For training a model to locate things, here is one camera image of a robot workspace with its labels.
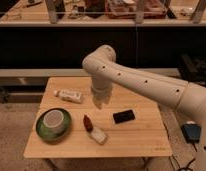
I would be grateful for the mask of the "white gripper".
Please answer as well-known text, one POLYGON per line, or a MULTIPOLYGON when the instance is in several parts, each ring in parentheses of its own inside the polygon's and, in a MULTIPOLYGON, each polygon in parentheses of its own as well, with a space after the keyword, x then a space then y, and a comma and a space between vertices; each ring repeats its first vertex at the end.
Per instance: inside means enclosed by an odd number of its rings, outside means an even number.
POLYGON ((112 83, 109 81, 92 80, 91 91, 94 96, 93 102, 98 109, 102 108, 103 99, 110 97, 112 89, 112 83))

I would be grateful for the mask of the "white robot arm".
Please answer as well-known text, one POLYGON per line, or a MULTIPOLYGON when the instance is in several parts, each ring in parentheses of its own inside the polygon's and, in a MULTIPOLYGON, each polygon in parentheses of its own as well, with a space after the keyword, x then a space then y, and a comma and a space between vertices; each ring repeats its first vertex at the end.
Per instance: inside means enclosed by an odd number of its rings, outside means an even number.
POLYGON ((195 83, 116 64, 115 50, 102 45, 87 55, 83 69, 91 75, 95 96, 108 96, 112 83, 185 114, 201 126, 195 171, 206 171, 206 88, 195 83))

